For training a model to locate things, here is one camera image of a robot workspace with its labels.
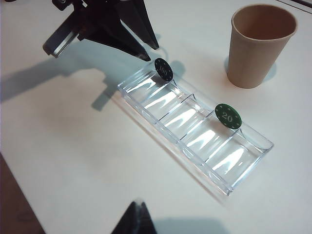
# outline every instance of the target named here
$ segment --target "number 20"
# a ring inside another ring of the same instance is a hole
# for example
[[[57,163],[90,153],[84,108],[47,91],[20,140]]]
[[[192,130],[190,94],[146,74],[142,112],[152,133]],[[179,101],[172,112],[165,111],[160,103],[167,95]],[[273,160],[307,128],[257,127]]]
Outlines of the number 20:
[[[228,116],[228,114],[227,114],[226,112],[223,112],[222,117],[223,117],[224,119],[226,119],[228,122],[232,122],[232,121],[233,121],[232,116]]]

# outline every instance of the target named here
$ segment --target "clear plastic chip tray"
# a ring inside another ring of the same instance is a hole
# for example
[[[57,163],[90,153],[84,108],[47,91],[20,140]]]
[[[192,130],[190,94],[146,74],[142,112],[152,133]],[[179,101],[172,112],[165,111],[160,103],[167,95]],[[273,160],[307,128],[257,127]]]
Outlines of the clear plastic chip tray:
[[[154,62],[118,85],[125,100],[179,151],[180,161],[205,186],[216,185],[229,195],[273,147],[253,128],[224,126],[216,103],[174,74],[165,81]]]

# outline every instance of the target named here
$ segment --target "green poker chip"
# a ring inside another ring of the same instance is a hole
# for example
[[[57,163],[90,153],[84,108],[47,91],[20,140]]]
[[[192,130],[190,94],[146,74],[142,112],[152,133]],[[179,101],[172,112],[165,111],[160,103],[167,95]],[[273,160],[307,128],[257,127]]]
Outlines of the green poker chip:
[[[224,126],[237,129],[242,125],[242,119],[240,118],[239,113],[232,106],[224,103],[218,104],[214,111]]]

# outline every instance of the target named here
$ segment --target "tray divider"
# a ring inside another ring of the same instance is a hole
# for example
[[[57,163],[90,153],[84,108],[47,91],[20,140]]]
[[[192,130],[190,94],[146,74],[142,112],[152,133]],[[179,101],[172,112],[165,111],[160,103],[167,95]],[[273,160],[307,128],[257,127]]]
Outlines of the tray divider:
[[[232,135],[230,135],[221,145],[219,145],[219,147],[218,147],[216,150],[214,150],[214,151],[212,152],[212,154],[210,154],[210,155],[208,156],[208,158],[205,160],[205,163],[207,163],[207,161],[208,161],[210,158],[212,158],[216,153],[218,153],[218,151],[219,151],[222,147],[224,147],[224,146],[234,137],[235,134],[237,134],[237,132],[239,131],[239,129],[240,129],[240,128],[236,129]]]
[[[184,98],[178,105],[176,105],[175,107],[173,107],[170,111],[168,111],[167,114],[165,114],[163,117],[161,117],[158,121],[161,121],[163,118],[165,118],[168,114],[170,114],[172,111],[176,110],[183,102],[185,102],[190,96],[192,96],[193,94],[188,95],[186,98]]]

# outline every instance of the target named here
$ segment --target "black object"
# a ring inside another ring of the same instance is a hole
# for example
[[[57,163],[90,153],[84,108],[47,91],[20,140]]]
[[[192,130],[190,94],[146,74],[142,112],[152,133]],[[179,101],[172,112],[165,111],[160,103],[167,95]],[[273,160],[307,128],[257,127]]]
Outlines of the black object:
[[[52,3],[61,11],[72,4],[74,11],[43,45],[48,55],[57,58],[78,37],[150,61],[145,49],[120,20],[143,42],[153,49],[159,48],[143,0],[52,0]]]
[[[157,58],[154,62],[156,71],[165,81],[171,81],[174,77],[170,65],[162,58]]]
[[[145,202],[133,201],[112,234],[157,234]]]

